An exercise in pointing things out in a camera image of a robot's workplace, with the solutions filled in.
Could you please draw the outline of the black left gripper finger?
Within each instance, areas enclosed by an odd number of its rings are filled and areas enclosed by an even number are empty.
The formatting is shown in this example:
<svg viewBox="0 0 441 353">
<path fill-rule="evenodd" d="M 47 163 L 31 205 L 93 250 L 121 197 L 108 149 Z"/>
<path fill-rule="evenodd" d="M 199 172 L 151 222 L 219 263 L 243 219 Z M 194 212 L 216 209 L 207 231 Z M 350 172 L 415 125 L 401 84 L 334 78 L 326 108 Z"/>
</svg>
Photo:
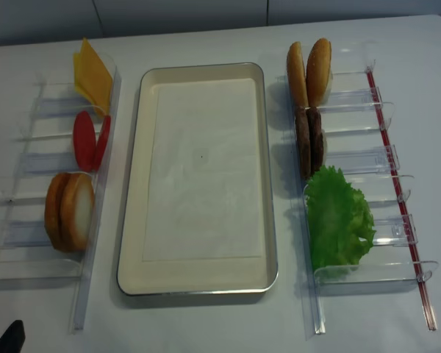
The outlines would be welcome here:
<svg viewBox="0 0 441 353">
<path fill-rule="evenodd" d="M 0 337 L 0 353 L 20 353 L 25 342 L 22 320 L 15 320 Z"/>
</svg>

